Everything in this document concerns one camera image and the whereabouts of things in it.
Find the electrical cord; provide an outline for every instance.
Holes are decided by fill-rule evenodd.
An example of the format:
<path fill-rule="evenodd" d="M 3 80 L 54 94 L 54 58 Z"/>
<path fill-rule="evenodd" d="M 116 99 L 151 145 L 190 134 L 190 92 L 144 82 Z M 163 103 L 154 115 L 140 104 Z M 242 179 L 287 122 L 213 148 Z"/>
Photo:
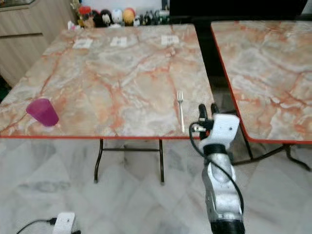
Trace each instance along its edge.
<path fill-rule="evenodd" d="M 211 163 L 212 165 L 216 166 L 217 168 L 219 168 L 228 178 L 229 180 L 232 182 L 232 184 L 234 185 L 237 194 L 239 196 L 239 200 L 240 200 L 240 208 L 242 210 L 242 213 L 244 213 L 244 199 L 243 199 L 243 195 L 239 190 L 239 187 L 237 186 L 237 184 L 235 183 L 235 181 L 232 179 L 232 177 L 230 176 L 229 173 L 227 173 L 221 166 L 219 166 L 217 163 L 215 163 L 214 161 L 212 161 L 211 159 L 207 158 L 201 151 L 200 149 L 196 146 L 195 142 L 194 142 L 194 138 L 192 135 L 192 129 L 193 129 L 193 125 L 194 124 L 198 124 L 200 125 L 198 122 L 193 122 L 190 124 L 189 127 L 189 135 L 190 135 L 190 140 L 191 140 L 191 144 L 193 146 L 193 148 L 204 158 L 206 159 L 209 163 Z"/>
<path fill-rule="evenodd" d="M 57 218 L 51 218 L 51 219 L 36 219 L 34 221 L 31 221 L 30 223 L 26 224 L 23 228 L 21 228 L 16 234 L 20 234 L 22 231 L 24 231 L 27 227 L 30 225 L 33 225 L 34 223 L 50 223 L 50 225 L 54 225 L 57 221 Z"/>

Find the table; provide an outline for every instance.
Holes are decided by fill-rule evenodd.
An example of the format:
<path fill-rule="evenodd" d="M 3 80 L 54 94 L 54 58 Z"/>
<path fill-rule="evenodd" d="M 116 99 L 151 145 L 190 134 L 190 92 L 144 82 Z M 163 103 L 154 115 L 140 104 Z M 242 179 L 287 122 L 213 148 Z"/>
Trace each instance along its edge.
<path fill-rule="evenodd" d="M 312 22 L 228 21 L 211 28 L 247 140 L 282 143 L 289 158 L 290 144 L 311 144 Z"/>
<path fill-rule="evenodd" d="M 103 139 L 158 139 L 163 182 L 162 140 L 188 139 L 177 90 L 185 126 L 213 103 L 193 25 L 63 31 L 0 104 L 0 137 L 100 139 L 95 182 Z M 37 98 L 50 99 L 54 127 L 26 114 Z"/>

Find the metal fork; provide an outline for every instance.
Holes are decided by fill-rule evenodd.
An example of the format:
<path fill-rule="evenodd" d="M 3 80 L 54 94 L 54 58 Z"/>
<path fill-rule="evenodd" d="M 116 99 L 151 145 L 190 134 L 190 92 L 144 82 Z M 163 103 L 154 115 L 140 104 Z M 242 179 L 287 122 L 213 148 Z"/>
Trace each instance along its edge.
<path fill-rule="evenodd" d="M 177 101 L 179 103 L 179 106 L 180 106 L 181 129 L 182 129 L 182 132 L 185 132 L 184 120 L 183 120 L 183 111 L 182 111 L 182 102 L 183 102 L 183 92 L 182 92 L 182 90 L 178 90 L 176 92 L 176 99 L 177 99 Z"/>

